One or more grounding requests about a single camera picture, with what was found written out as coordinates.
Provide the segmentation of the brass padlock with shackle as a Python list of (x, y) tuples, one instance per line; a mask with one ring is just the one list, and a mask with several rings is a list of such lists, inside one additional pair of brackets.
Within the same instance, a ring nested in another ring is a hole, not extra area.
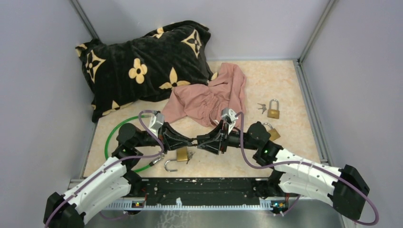
[(171, 169), (169, 164), (172, 162), (185, 162), (186, 164), (192, 159), (195, 152), (189, 151), (188, 147), (182, 147), (176, 150), (175, 159), (169, 159), (164, 163), (164, 169), (167, 172), (177, 172), (178, 169)]

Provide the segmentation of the green cable lock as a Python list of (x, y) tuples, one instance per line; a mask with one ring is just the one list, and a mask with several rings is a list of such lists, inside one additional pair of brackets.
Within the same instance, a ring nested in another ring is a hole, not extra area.
[[(101, 171), (100, 171), (101, 173), (106, 173), (106, 171), (107, 171), (108, 169), (111, 169), (111, 168), (114, 167), (115, 165), (119, 165), (119, 164), (121, 164), (121, 162), (126, 161), (126, 160), (130, 160), (130, 159), (142, 159), (142, 158), (153, 158), (153, 157), (160, 157), (160, 158), (162, 158), (162, 157), (163, 157), (163, 153), (165, 153), (165, 152), (164, 152), (163, 143), (161, 142), (161, 140), (160, 140), (156, 135), (154, 135), (154, 134), (148, 129), (147, 126), (145, 126), (145, 124), (144, 124), (143, 121), (142, 121), (142, 117), (146, 117), (146, 115), (142, 115), (142, 113), (143, 113), (143, 111), (141, 111), (141, 112), (139, 113), (139, 115), (136, 116), (136, 117), (131, 117), (131, 118), (128, 118), (128, 119), (122, 121), (120, 124), (118, 124), (118, 125), (112, 130), (112, 132), (110, 133), (109, 137), (107, 138), (106, 146), (105, 146), (105, 151), (108, 149), (108, 145), (109, 145), (110, 138), (112, 137), (113, 133), (114, 133), (116, 130), (118, 130), (120, 127), (122, 127), (125, 123), (127, 123), (127, 122), (129, 122), (129, 121), (131, 121), (131, 120), (134, 120), (134, 119), (138, 119), (139, 122), (140, 122), (140, 124), (145, 128), (145, 130), (146, 130), (146, 132), (147, 132), (147, 135), (148, 135), (148, 136), (151, 136), (151, 137), (157, 142), (157, 144), (160, 146), (160, 148), (161, 148), (160, 152), (157, 153), (157, 154), (154, 154), (154, 155), (147, 155), (147, 156), (139, 155), (139, 152), (138, 152), (138, 153), (137, 153), (138, 155), (129, 155), (128, 157), (121, 158), (121, 159), (118, 159), (118, 160), (116, 160), (116, 161), (112, 159), (112, 160), (111, 160), (112, 163), (107, 164), (106, 166), (102, 166), (102, 167), (101, 167)], [(124, 151), (126, 151), (126, 150), (128, 150), (129, 152), (133, 152), (134, 149), (135, 149), (135, 147), (136, 147), (136, 145), (139, 143), (139, 140), (135, 139), (134, 136), (130, 136), (130, 137), (129, 137), (129, 136), (121, 136), (121, 135), (123, 135), (123, 133), (120, 133), (119, 136), (118, 136), (118, 138), (117, 138), (118, 142), (120, 143), (120, 146), (118, 146), (118, 148), (115, 150), (115, 154), (117, 155), (119, 152), (124, 152)]]

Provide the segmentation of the black Kaijing padlock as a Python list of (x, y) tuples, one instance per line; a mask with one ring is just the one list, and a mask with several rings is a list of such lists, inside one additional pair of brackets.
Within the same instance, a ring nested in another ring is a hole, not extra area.
[(198, 142), (192, 142), (191, 144), (188, 145), (188, 147), (197, 147), (198, 146)]

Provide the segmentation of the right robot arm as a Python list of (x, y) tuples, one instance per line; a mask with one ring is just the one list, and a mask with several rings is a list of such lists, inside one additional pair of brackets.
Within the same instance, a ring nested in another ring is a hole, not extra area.
[(261, 122), (252, 124), (245, 133), (229, 132), (220, 122), (196, 140), (199, 149), (212, 153), (224, 152), (227, 147), (255, 150), (252, 158), (257, 167), (272, 168), (280, 175), (268, 182), (268, 191), (274, 196), (283, 192), (304, 195), (330, 205), (351, 220), (361, 217), (370, 189), (355, 167), (332, 167), (302, 158), (271, 141)]

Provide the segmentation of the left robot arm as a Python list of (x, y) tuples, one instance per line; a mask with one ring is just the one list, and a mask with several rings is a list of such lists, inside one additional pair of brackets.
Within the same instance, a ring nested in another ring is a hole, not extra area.
[(140, 159), (147, 156), (139, 147), (159, 146), (157, 154), (192, 146), (193, 139), (175, 131), (168, 123), (144, 130), (131, 123), (121, 126), (118, 147), (104, 164), (75, 187), (63, 194), (53, 193), (47, 199), (44, 225), (47, 228), (83, 228), (106, 206), (121, 197), (138, 196), (142, 178), (133, 171)]

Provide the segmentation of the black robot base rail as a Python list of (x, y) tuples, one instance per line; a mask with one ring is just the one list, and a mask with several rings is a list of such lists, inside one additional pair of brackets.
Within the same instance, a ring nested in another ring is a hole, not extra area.
[(269, 178), (148, 178), (128, 197), (144, 198), (147, 206), (253, 206), (269, 197), (285, 198)]

